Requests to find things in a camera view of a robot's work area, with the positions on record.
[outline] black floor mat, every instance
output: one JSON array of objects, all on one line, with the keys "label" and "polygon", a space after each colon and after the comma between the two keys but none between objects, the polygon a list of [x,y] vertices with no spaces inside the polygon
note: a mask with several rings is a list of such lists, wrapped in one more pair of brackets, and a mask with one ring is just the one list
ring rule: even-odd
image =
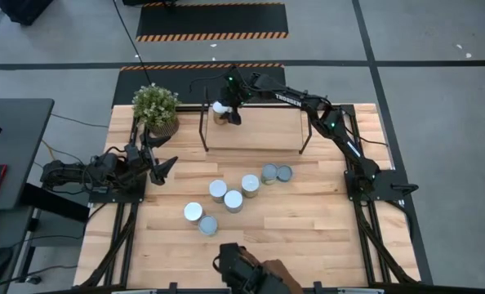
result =
[{"label": "black floor mat", "polygon": [[286,38],[286,7],[278,2],[178,4],[169,13],[161,3],[141,11],[137,41],[202,41]]},{"label": "black floor mat", "polygon": [[[204,101],[203,89],[208,86],[211,100],[219,98],[220,89],[225,86],[221,77],[211,80],[197,81],[193,91],[189,92],[189,84],[196,78],[220,76],[229,70],[230,63],[222,64],[182,64],[182,65],[146,65],[150,80],[158,86],[179,93],[183,105],[198,105]],[[242,75],[247,77],[253,72],[268,74],[278,82],[285,84],[284,68],[281,64],[252,63],[237,64]],[[118,85],[115,89],[113,105],[131,105],[134,92],[141,86],[148,85],[148,79],[141,66],[121,68]],[[278,100],[251,100],[249,103],[280,103]]]}]

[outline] concrete floor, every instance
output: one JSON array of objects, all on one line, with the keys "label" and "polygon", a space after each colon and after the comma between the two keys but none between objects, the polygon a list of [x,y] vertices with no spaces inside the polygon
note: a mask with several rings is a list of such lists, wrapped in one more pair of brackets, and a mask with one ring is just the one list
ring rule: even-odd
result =
[{"label": "concrete floor", "polygon": [[[140,8],[120,2],[135,33]],[[284,2],[288,39],[141,43],[140,54],[145,61],[366,59],[351,0]],[[376,60],[485,60],[485,0],[360,4]],[[55,0],[31,27],[7,17],[0,25],[0,64],[132,61],[112,0]],[[485,67],[379,71],[408,178],[420,186],[413,198],[434,283],[485,287]],[[0,70],[0,98],[53,98],[55,114],[107,124],[117,78],[118,68]],[[334,102],[377,103],[368,67],[288,66],[286,79]],[[103,128],[51,118],[44,139],[87,161],[105,137]],[[50,160],[42,146],[36,161]],[[34,167],[29,181],[39,175]],[[77,261],[77,248],[41,248],[31,270]],[[13,284],[11,293],[66,289],[73,275],[57,269],[37,286]]]}]

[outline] warning stripe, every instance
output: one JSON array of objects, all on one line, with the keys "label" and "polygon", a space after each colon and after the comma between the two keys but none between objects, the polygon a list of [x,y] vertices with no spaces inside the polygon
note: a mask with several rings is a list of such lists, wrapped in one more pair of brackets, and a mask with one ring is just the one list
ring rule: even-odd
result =
[{"label": "warning stripe", "polygon": [[[284,3],[282,2],[262,2],[262,3],[234,2],[234,3],[176,4],[177,7],[208,7],[208,6],[235,6],[235,5],[284,5]],[[143,7],[161,7],[161,6],[163,6],[162,2],[148,3],[143,5]]]},{"label": "warning stripe", "polygon": [[[156,69],[227,69],[232,65],[237,65],[238,67],[284,67],[282,64],[278,63],[258,63],[258,64],[191,64],[191,65],[145,65],[144,69],[156,70]],[[142,66],[123,66],[120,71],[123,70],[143,70]]]},{"label": "warning stripe", "polygon": [[136,38],[137,42],[203,41],[203,40],[239,40],[287,38],[287,32],[257,33],[182,33],[164,35],[144,35]]}]

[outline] potted plant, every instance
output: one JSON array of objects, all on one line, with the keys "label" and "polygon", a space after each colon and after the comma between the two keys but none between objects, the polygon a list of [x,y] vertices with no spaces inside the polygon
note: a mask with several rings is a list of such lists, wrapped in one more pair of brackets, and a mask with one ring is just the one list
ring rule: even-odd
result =
[{"label": "potted plant", "polygon": [[155,136],[172,136],[179,129],[176,107],[177,93],[158,87],[155,83],[136,91],[134,117],[139,118]]}]

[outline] wooden table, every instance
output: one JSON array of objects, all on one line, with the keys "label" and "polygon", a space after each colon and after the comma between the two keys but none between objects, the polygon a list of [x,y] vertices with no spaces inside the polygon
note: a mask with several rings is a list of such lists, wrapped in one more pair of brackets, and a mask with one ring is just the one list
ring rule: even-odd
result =
[{"label": "wooden table", "polygon": [[[361,136],[384,141],[376,106],[355,109]],[[127,143],[131,120],[131,107],[114,107],[106,148]],[[303,155],[251,149],[205,153],[198,134],[199,114],[182,113],[179,120],[180,130],[154,149],[162,160],[179,156],[179,161],[164,186],[147,185],[137,217],[129,288],[168,288],[170,282],[178,282],[179,288],[224,288],[211,262],[219,245],[231,242],[246,246],[261,261],[282,260],[303,287],[312,287],[313,281],[324,287],[367,285],[354,209],[346,196],[345,158],[331,141],[314,131]],[[306,123],[303,133],[306,136]],[[381,168],[391,166],[383,145],[363,142],[363,148]],[[256,198],[244,199],[238,214],[209,198],[211,181],[224,179],[230,188],[239,189],[241,178],[259,175],[264,163],[288,164],[294,177],[288,183],[262,186]],[[203,236],[184,219],[183,208],[189,202],[201,203],[217,218],[217,235]],[[385,246],[410,276],[419,279],[404,215],[386,203],[376,207]],[[88,224],[74,284],[84,281],[109,249],[115,210],[108,205]],[[376,254],[372,259],[380,280]]]}]

